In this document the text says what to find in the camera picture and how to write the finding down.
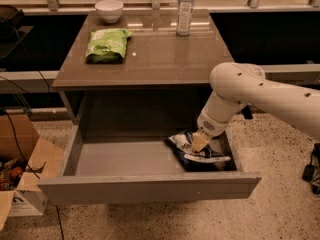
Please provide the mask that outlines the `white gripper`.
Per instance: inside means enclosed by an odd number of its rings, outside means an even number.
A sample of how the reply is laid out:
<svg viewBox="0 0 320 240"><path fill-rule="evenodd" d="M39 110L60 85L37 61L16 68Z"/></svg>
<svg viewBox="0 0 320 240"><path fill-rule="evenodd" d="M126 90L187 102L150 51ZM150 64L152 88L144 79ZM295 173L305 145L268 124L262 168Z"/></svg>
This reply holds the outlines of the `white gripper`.
<svg viewBox="0 0 320 240"><path fill-rule="evenodd" d="M198 131L193 133L192 148L200 152L210 138L221 135L233 116L240 112L246 103L229 100L212 92L197 119Z"/></svg>

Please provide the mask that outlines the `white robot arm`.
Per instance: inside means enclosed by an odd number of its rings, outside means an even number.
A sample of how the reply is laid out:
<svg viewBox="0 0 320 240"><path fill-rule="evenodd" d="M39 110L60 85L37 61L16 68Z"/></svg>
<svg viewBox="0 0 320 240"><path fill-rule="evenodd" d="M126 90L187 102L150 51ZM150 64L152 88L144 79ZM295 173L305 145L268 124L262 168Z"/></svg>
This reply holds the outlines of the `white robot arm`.
<svg viewBox="0 0 320 240"><path fill-rule="evenodd" d="M254 64L221 63L209 77L212 93L198 119L192 148L202 150L249 104L320 141L320 91L265 78Z"/></svg>

